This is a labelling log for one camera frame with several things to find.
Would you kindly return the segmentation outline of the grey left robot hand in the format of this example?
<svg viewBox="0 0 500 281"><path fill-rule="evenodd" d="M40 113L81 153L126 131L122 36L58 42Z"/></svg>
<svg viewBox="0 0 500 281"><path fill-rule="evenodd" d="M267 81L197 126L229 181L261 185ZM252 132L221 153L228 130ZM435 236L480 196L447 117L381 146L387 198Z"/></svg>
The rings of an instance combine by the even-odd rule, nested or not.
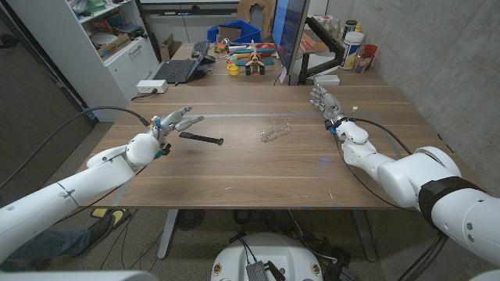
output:
<svg viewBox="0 0 500 281"><path fill-rule="evenodd" d="M196 116L191 119L183 120L183 116L189 111L191 111L191 106L185 106L177 111L171 112L168 116L161 116L154 122L153 127L148 130L148 134L152 135L159 144L163 144L166 136L170 132L174 130L178 132L184 131L204 119L203 116Z"/></svg>

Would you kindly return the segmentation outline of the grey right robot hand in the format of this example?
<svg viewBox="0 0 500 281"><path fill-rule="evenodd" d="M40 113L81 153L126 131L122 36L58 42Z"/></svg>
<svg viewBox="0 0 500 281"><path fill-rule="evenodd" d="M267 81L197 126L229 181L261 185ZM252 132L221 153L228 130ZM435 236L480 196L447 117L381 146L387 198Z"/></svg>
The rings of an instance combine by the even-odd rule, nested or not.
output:
<svg viewBox="0 0 500 281"><path fill-rule="evenodd" d="M327 130L338 128L348 117L344 114L341 103L326 88L317 85L310 92L312 96L310 102L316 106L325 119Z"/></svg>

